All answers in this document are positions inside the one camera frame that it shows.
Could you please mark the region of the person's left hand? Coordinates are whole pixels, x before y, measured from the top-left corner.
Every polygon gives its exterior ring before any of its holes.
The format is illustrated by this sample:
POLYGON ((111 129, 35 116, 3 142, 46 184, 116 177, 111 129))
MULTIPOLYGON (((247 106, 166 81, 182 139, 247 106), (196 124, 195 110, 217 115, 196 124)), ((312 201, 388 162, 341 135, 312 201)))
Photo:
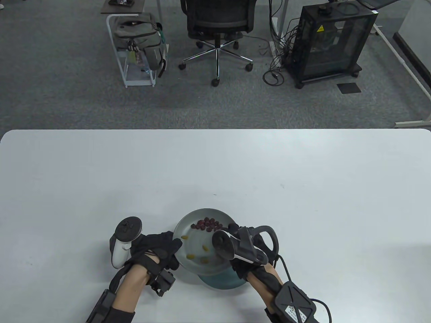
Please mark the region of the person's left hand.
POLYGON ((158 276, 163 270, 177 270, 179 261, 175 253, 181 248, 182 241, 173 238, 173 232, 142 235, 131 242, 131 257, 125 267, 140 265, 147 269, 151 276, 158 276))

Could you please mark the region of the person's right hand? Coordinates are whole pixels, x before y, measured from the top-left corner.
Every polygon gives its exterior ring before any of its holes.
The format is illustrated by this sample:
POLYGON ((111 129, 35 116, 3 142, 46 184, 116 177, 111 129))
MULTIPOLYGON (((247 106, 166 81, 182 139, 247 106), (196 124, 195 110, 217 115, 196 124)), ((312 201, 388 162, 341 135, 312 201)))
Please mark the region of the person's right hand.
POLYGON ((240 250, 239 256, 230 260, 233 270, 240 279, 246 280, 249 273, 264 265, 273 265, 278 257, 279 245, 278 238, 274 230, 269 226, 246 227, 236 223, 228 225, 227 231, 235 240, 235 244, 246 243, 245 248, 240 250), (270 249, 261 236, 262 232, 270 235, 273 248, 270 249))

